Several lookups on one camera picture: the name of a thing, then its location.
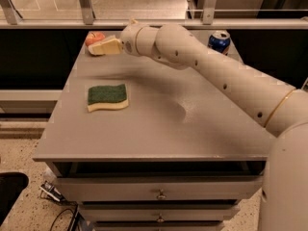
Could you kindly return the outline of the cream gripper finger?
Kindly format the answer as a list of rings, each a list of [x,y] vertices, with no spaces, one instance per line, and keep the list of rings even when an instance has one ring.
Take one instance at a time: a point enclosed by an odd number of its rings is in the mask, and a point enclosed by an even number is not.
[[[117,38],[98,41],[91,44],[88,49],[94,56],[117,55],[122,52],[121,45]]]
[[[113,35],[108,35],[104,38],[104,41],[115,39],[118,42],[122,42],[124,39],[131,39],[139,31],[139,22],[135,18],[130,18],[128,24],[121,32],[117,32]]]

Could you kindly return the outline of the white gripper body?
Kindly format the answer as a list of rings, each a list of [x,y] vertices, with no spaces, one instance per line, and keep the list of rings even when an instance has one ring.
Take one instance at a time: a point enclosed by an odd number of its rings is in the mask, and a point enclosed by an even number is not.
[[[123,50],[133,56],[147,56],[150,53],[149,26],[128,24],[120,34]]]

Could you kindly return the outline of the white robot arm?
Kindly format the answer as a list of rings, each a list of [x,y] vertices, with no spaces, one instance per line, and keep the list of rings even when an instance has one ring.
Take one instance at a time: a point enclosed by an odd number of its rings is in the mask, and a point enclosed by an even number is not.
[[[96,38],[92,55],[125,52],[175,69],[191,67],[276,137],[266,162],[258,231],[308,231],[308,93],[201,43],[177,24],[129,23]]]

